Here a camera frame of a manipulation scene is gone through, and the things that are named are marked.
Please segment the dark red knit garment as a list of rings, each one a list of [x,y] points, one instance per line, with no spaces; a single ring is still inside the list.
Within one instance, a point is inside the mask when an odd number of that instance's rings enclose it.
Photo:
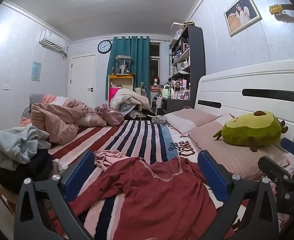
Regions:
[[[114,239],[199,239],[216,216],[205,182],[189,159],[149,165],[132,157],[112,164],[69,205],[80,215],[97,201],[123,193]]]

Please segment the grey and black clothes pile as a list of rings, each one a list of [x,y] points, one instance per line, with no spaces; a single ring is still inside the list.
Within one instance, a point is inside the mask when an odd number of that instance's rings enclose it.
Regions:
[[[0,185],[19,194],[26,178],[47,180],[53,167],[48,137],[34,126],[0,131]]]

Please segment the near pink ribbed pillow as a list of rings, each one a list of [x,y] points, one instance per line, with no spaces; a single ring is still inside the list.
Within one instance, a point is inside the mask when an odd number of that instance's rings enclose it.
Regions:
[[[239,174],[246,180],[258,180],[263,176],[258,168],[258,161],[265,155],[281,167],[289,164],[284,152],[275,145],[260,147],[252,152],[248,147],[230,145],[222,139],[216,140],[213,135],[221,128],[219,122],[212,121],[193,129],[189,132],[189,137],[201,151],[207,150],[229,172]]]

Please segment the pink small garment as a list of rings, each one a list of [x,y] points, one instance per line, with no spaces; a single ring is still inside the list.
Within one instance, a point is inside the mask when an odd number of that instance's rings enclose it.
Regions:
[[[117,161],[128,158],[125,154],[123,154],[122,152],[118,150],[96,151],[94,155],[95,155],[94,164],[97,167],[101,168],[103,171],[106,171],[111,165],[113,165]]]

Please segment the green avocado plush toy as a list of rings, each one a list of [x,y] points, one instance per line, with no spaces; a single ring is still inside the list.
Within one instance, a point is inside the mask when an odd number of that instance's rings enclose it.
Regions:
[[[255,111],[233,117],[213,137],[217,140],[222,138],[230,145],[246,146],[252,152],[257,152],[259,147],[276,143],[287,131],[285,121],[279,121],[273,113]]]

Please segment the white bed headboard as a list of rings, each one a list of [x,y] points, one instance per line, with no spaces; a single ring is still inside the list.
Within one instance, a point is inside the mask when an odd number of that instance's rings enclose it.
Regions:
[[[195,108],[235,116],[266,110],[284,120],[294,142],[294,60],[255,64],[200,78]]]

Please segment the far pink pillow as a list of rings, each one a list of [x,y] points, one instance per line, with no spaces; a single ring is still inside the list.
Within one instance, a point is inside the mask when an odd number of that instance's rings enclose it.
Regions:
[[[192,108],[184,108],[164,116],[167,123],[181,135],[187,135],[193,129],[215,121],[220,117]]]

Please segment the white door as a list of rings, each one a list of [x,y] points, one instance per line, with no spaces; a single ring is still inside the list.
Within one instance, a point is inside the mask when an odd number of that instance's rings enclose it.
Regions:
[[[96,55],[78,55],[71,59],[68,97],[90,107],[95,103]]]

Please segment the yellow top cabinet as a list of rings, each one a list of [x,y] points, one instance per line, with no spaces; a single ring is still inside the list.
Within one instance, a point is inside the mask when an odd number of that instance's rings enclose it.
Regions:
[[[108,76],[108,88],[126,88],[134,90],[134,76],[115,74]]]

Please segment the glass display case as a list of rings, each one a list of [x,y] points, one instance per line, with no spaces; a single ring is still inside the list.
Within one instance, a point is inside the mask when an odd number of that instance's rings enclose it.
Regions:
[[[125,55],[117,55],[116,60],[116,74],[129,75],[131,69],[131,57]]]

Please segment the dark bookshelf unit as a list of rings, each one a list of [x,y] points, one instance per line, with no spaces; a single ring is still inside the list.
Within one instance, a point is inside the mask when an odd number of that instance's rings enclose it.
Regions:
[[[178,34],[170,44],[170,94],[163,100],[167,113],[194,107],[198,82],[206,74],[202,28],[187,25]]]

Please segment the teal curtain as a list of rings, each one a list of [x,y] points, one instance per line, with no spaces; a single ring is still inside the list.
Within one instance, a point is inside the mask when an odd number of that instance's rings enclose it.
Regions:
[[[139,87],[143,82],[150,84],[150,38],[143,36],[114,37],[107,65],[105,100],[108,99],[108,76],[112,68],[116,68],[116,56],[130,56],[130,73],[135,75],[134,87]]]

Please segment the small blue wall poster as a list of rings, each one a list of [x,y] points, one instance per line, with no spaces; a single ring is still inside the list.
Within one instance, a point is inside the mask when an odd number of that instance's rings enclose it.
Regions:
[[[40,77],[41,77],[41,67],[42,64],[38,62],[33,62],[32,66],[32,76],[31,80],[35,82],[40,82]]]

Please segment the round wall clock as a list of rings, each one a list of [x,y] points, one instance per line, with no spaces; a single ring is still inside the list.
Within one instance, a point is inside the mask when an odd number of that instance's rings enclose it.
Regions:
[[[107,54],[112,49],[112,42],[110,40],[103,40],[98,44],[98,52]]]

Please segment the framed photo on wall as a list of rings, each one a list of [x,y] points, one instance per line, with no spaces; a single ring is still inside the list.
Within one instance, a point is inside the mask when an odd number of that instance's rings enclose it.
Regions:
[[[224,12],[230,37],[259,22],[262,17],[253,0],[236,0]]]

